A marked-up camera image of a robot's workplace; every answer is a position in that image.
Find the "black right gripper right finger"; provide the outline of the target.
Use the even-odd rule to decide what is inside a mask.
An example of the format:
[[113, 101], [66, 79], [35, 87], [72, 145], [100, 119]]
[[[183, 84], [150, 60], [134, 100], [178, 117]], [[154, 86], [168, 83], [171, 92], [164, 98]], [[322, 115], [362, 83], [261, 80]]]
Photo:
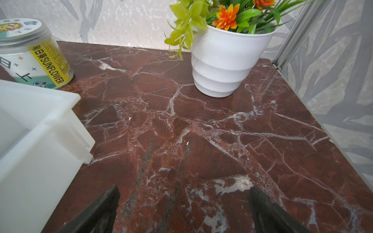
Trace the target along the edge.
[[256, 186], [249, 189], [248, 202], [254, 221], [254, 228], [258, 233], [310, 232]]

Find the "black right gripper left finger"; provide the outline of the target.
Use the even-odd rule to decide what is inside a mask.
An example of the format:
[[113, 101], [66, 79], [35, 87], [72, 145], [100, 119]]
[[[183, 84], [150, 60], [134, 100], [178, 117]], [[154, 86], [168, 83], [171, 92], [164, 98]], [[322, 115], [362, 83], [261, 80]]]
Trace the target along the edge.
[[117, 215], [119, 199], [119, 189], [114, 185], [58, 232], [111, 233]]

